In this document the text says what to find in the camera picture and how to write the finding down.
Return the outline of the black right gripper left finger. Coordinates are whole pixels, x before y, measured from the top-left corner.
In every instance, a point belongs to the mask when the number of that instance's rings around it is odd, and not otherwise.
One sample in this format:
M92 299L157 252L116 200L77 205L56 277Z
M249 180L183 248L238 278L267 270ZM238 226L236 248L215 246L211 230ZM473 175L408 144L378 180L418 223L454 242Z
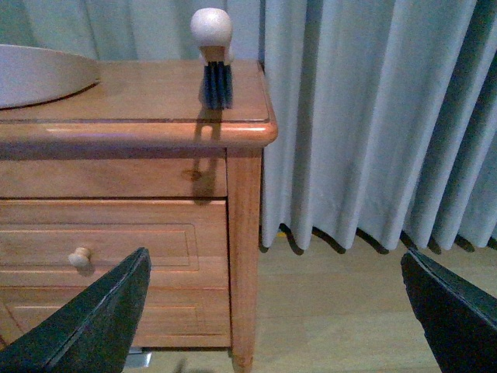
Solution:
M141 319L151 259L139 248L1 352L3 372L121 372Z

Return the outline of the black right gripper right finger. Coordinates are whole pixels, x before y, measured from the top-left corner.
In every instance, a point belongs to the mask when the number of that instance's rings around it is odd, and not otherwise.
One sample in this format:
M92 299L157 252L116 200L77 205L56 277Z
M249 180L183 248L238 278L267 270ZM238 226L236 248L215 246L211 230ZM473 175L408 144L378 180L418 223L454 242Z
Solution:
M442 372L496 371L496 298L416 249L401 258L406 292Z

